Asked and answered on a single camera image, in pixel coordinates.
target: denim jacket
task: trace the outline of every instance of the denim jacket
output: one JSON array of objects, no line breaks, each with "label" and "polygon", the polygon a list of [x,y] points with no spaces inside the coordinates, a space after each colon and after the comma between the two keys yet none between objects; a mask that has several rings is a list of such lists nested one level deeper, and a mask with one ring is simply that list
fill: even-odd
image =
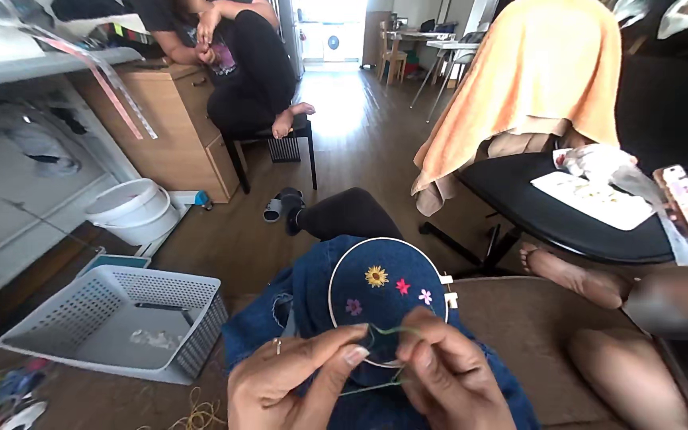
[{"label": "denim jacket", "polygon": [[[261,296],[233,316],[223,326],[228,371],[232,371],[238,363],[252,355],[264,343],[274,337],[281,337],[288,324],[284,319],[288,313],[281,309],[287,308],[289,304],[292,304],[293,323],[301,337],[310,338],[331,330],[333,325],[327,305],[328,282],[341,256],[361,240],[364,239],[339,236],[316,244],[308,253],[296,260],[293,267],[281,270]],[[457,309],[450,310],[448,324],[459,329],[482,348],[498,386],[508,402],[517,429],[540,428],[532,405],[517,379],[491,348],[478,342],[474,335],[461,325]],[[358,381],[365,377],[376,385],[394,376],[395,371],[361,364],[353,373],[358,373]],[[299,394],[303,395],[305,386],[299,388]],[[350,379],[343,392],[358,388],[362,386]],[[390,386],[339,398],[328,428],[429,430],[430,427],[424,416],[411,406],[402,388]]]}]

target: doorway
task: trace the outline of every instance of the doorway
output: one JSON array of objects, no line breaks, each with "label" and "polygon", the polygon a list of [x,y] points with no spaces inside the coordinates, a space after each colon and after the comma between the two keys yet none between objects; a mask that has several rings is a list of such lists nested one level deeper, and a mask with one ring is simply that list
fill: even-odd
[{"label": "doorway", "polygon": [[366,6],[367,0],[293,0],[305,66],[360,64]]}]

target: black t-shirt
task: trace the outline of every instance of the black t-shirt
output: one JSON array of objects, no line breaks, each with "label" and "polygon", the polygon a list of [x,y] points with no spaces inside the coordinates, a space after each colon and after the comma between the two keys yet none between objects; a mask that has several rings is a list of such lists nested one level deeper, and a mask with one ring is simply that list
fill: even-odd
[{"label": "black t-shirt", "polygon": [[[233,1],[247,4],[252,2],[252,0]],[[198,15],[180,12],[177,2],[178,0],[129,0],[146,30],[174,31],[185,46],[195,47]],[[232,35],[233,24],[232,20],[223,19],[214,31],[212,48],[221,58],[218,64],[212,64],[212,69],[217,76],[225,76],[235,70],[233,55],[227,48],[227,40]]]}]

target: washing machine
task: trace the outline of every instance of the washing machine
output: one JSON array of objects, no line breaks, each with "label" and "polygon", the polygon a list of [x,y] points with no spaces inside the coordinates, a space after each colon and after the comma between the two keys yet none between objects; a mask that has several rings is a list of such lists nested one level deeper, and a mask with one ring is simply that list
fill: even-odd
[{"label": "washing machine", "polygon": [[322,40],[322,60],[344,61],[346,59],[347,34],[342,24],[324,24]]}]

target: embroidery hoop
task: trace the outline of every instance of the embroidery hoop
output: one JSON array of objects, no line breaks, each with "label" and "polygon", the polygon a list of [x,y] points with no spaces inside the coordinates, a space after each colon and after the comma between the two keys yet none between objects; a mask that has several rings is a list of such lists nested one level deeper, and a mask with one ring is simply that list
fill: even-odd
[{"label": "embroidery hoop", "polygon": [[[437,279],[440,280],[440,284],[442,284],[443,287],[445,286],[445,284],[442,283],[443,278],[442,278],[442,276],[440,276],[440,272],[437,271],[437,268],[435,267],[432,260],[430,260],[429,257],[427,257],[426,254],[424,254],[420,249],[416,248],[415,246],[411,245],[410,243],[406,242],[405,240],[395,239],[393,237],[374,237],[372,239],[363,240],[362,242],[358,243],[357,245],[354,245],[352,248],[347,249],[347,252],[344,252],[344,255],[342,256],[342,258],[339,259],[339,261],[336,263],[336,266],[333,268],[333,272],[331,273],[331,279],[328,281],[328,312],[331,316],[331,322],[333,323],[334,328],[339,327],[339,323],[336,322],[336,317],[333,316],[333,303],[331,302],[331,289],[333,287],[333,277],[336,275],[336,270],[339,269],[339,265],[342,263],[342,261],[344,261],[344,259],[347,257],[347,255],[353,249],[357,248],[358,246],[362,245],[363,243],[370,242],[371,240],[394,240],[395,242],[404,243],[405,245],[408,245],[409,247],[417,250],[422,256],[424,256],[424,258],[429,262],[429,264],[432,265],[432,269],[434,269],[434,272],[437,274]],[[445,322],[447,323],[447,316],[448,316],[450,310],[448,309],[447,300],[445,300],[444,297],[442,298],[442,300],[445,303]],[[376,363],[375,361],[371,361],[367,358],[363,361],[365,361],[368,364],[372,364],[372,365],[377,366],[377,367],[385,367],[387,369],[399,369],[402,367],[402,366],[398,366],[396,364]]]}]

